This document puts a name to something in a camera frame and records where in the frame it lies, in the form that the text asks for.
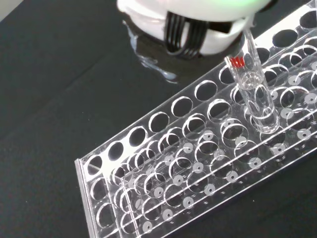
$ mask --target black cable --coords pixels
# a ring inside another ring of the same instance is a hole
[[[183,47],[181,41],[185,23],[189,23],[187,39]],[[164,30],[164,41],[168,54],[172,56],[191,59],[199,55],[206,38],[209,23],[168,12]]]

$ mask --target test tube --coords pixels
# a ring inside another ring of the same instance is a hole
[[[279,117],[249,29],[244,30],[240,42],[225,61],[257,129],[266,134],[274,133],[279,127]]]

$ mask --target dark table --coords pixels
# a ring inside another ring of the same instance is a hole
[[[254,35],[306,2],[281,0]],[[206,72],[168,83],[140,64],[122,19],[115,0],[24,0],[0,23],[1,238],[88,238],[74,160]],[[312,238],[316,222],[308,158],[173,236]]]

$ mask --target clear acrylic rack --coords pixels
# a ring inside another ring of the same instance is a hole
[[[317,149],[315,0],[256,44],[279,130],[256,130],[220,64],[76,160],[91,238],[165,237]]]

